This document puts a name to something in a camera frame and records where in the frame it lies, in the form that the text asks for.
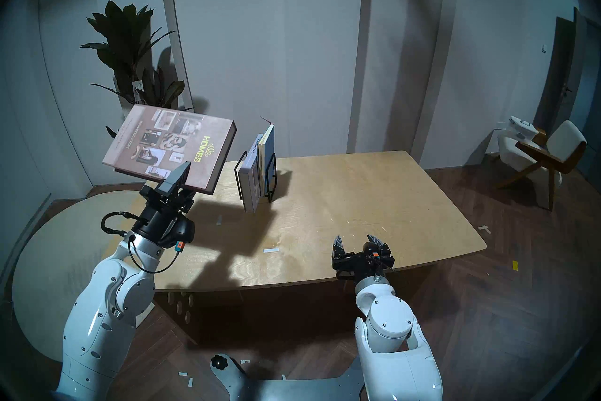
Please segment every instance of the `blue book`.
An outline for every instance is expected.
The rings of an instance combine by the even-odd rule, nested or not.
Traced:
[[[242,202],[245,212],[255,212],[261,197],[260,176],[258,167],[258,143],[263,134],[255,139],[247,158],[238,167],[238,181],[242,191]]]
[[[273,183],[275,182],[275,168],[274,163],[272,162],[269,165],[269,171],[267,175],[265,174],[265,169],[271,160],[272,155],[274,154],[274,142],[275,140],[275,126],[272,124],[263,134],[263,137],[259,141],[258,151],[259,151],[259,171],[261,175],[261,195],[267,195],[267,188],[271,190]]]

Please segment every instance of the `round table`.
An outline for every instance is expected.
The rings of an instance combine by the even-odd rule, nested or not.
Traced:
[[[13,276],[13,306],[31,345],[62,362],[62,331],[112,236],[100,229],[109,212],[127,210],[137,191],[98,194],[54,216],[29,240]],[[117,227],[119,219],[109,220]]]

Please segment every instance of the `book cover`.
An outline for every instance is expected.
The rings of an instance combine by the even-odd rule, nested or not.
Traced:
[[[271,187],[274,182],[275,168],[272,163],[269,166],[269,172],[265,176],[265,169],[274,154],[274,143],[275,143],[275,126],[272,124],[263,134],[263,137],[259,141],[259,169],[260,169],[260,184],[262,195],[267,195],[267,187]]]
[[[245,212],[255,212],[261,197],[258,170],[258,142],[263,134],[255,139],[247,157],[238,168],[238,180],[242,191],[242,201]]]
[[[232,120],[134,105],[102,162],[142,179],[164,179],[191,162],[185,187],[212,194],[236,134]]]

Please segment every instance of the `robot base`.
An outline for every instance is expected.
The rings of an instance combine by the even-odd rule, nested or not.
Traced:
[[[361,363],[356,357],[350,367],[340,377],[315,380],[256,380],[248,378],[242,369],[225,354],[219,367],[211,365],[211,370],[230,394],[230,401],[331,401],[356,400],[363,388]]]

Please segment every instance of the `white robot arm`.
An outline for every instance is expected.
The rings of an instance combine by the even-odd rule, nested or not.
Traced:
[[[73,304],[63,333],[61,380],[54,398],[106,398],[132,343],[136,316],[154,296],[154,275],[166,269],[156,272],[163,249],[175,246],[178,254],[194,238],[194,223],[183,216],[194,193],[180,190],[189,165],[181,165],[155,189],[142,188],[140,194],[147,202],[141,216],[113,212],[102,219],[106,233],[124,239],[112,256],[94,268],[91,281]],[[116,215],[135,218],[132,231],[106,227],[106,219]],[[123,261],[128,255],[137,268]]]
[[[340,236],[332,266],[340,279],[354,279],[355,302],[366,317],[357,317],[357,341],[365,389],[370,401],[440,401],[442,379],[409,304],[396,296],[382,275],[392,267],[390,249],[368,235],[363,252],[345,254]],[[409,350],[400,350],[407,341]]]

